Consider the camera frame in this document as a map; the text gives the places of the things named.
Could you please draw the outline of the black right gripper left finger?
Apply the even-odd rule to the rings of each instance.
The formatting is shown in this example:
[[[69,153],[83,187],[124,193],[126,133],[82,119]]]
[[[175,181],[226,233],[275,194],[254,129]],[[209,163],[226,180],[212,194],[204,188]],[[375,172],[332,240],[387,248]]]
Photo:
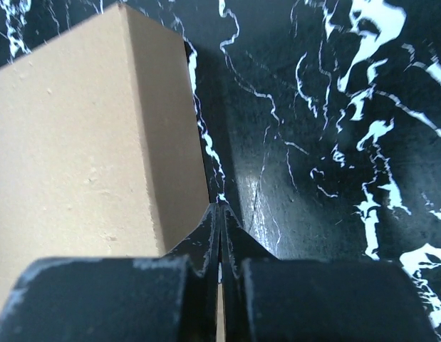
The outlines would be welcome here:
[[[214,341],[216,204],[166,255],[38,259],[0,313],[0,341]]]

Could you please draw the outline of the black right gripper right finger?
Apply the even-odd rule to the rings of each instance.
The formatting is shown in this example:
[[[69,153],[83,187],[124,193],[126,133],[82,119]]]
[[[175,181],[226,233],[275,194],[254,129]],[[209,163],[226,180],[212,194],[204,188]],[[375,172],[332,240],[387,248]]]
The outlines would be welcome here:
[[[409,276],[384,261],[281,260],[219,208],[228,341],[436,341]]]

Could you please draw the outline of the brown cardboard box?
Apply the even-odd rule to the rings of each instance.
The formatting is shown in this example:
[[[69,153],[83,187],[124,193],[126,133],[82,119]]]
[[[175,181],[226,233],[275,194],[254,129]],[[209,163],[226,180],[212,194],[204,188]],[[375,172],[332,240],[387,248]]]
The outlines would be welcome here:
[[[178,33],[114,4],[0,69],[0,313],[36,260],[162,257],[209,205]]]

